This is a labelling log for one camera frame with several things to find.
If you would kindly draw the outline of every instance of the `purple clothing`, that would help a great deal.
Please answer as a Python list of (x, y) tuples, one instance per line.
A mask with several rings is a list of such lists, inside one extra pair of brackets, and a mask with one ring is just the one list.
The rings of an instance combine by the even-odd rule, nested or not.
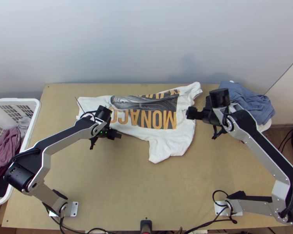
[(0, 137), (0, 167), (9, 163), (21, 145), (21, 134), (17, 127), (6, 130)]

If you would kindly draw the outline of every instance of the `orange lettering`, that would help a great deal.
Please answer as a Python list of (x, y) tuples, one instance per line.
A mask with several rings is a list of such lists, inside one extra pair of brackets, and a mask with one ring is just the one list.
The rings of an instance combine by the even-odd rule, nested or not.
[(142, 110), (141, 111), (141, 127), (144, 128), (144, 121), (146, 123), (146, 127), (147, 128), (151, 128), (151, 111), (145, 111), (145, 110)]
[(140, 110), (136, 110), (136, 111), (134, 111), (134, 109), (130, 110), (130, 118), (131, 118), (132, 126), (137, 126), (139, 113), (140, 113)]
[(172, 90), (169, 90), (169, 92), (170, 92), (170, 95), (172, 96), (174, 94), (180, 93), (180, 90), (179, 89), (172, 89)]
[(115, 109), (111, 106), (109, 107), (109, 109), (114, 112), (113, 114), (113, 118), (111, 118), (111, 124), (114, 124), (117, 121), (117, 111), (115, 111)]
[(125, 120), (122, 120), (122, 118), (118, 118), (118, 122), (120, 124), (126, 124), (126, 123), (128, 123), (128, 112), (129, 112), (128, 110), (125, 110)]
[(168, 111), (168, 113), (166, 114), (166, 110), (164, 110), (164, 119), (163, 119), (163, 125), (164, 125), (164, 129), (168, 129), (168, 124), (169, 121), (172, 125), (172, 129), (176, 129), (177, 126), (177, 118), (176, 118), (176, 112), (173, 113), (173, 117), (172, 117), (172, 112)]
[[(159, 120), (159, 125), (156, 126), (156, 115), (158, 115), (158, 120)], [(156, 110), (153, 112), (153, 127), (155, 129), (161, 129), (162, 127), (162, 112), (160, 112), (159, 110)]]

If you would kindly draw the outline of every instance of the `white wall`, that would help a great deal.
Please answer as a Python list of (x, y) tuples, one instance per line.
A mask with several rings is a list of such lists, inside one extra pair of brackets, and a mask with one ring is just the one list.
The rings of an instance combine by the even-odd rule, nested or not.
[(293, 124), (293, 65), (266, 93), (276, 115), (273, 124)]
[(0, 0), (0, 97), (55, 82), (266, 92), (292, 62), (293, 0)]

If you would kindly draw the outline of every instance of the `white t-shirt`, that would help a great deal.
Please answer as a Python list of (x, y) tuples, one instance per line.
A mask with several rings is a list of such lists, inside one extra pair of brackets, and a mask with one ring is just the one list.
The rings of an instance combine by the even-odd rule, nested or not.
[[(170, 156), (183, 155), (190, 146), (195, 120), (186, 111), (202, 93), (199, 82), (188, 86), (138, 96), (80, 97), (85, 112), (99, 105), (113, 111), (110, 127), (150, 143), (149, 160), (161, 162)], [(79, 108), (77, 119), (83, 114)]]

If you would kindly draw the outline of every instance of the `clothing pile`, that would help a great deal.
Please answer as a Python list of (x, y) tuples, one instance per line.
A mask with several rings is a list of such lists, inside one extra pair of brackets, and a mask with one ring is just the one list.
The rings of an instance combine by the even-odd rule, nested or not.
[(271, 118), (275, 115), (275, 109), (267, 96), (255, 93), (233, 81), (221, 82), (219, 88), (227, 88), (231, 102), (239, 103), (241, 107), (251, 113), (257, 122), (259, 131), (265, 131), (271, 126)]
[(24, 117), (17, 127), (5, 130), (0, 137), (0, 197), (5, 195), (8, 187), (8, 183), (3, 180), (4, 173), (11, 164), (11, 158), (19, 153), (29, 123), (30, 118)]

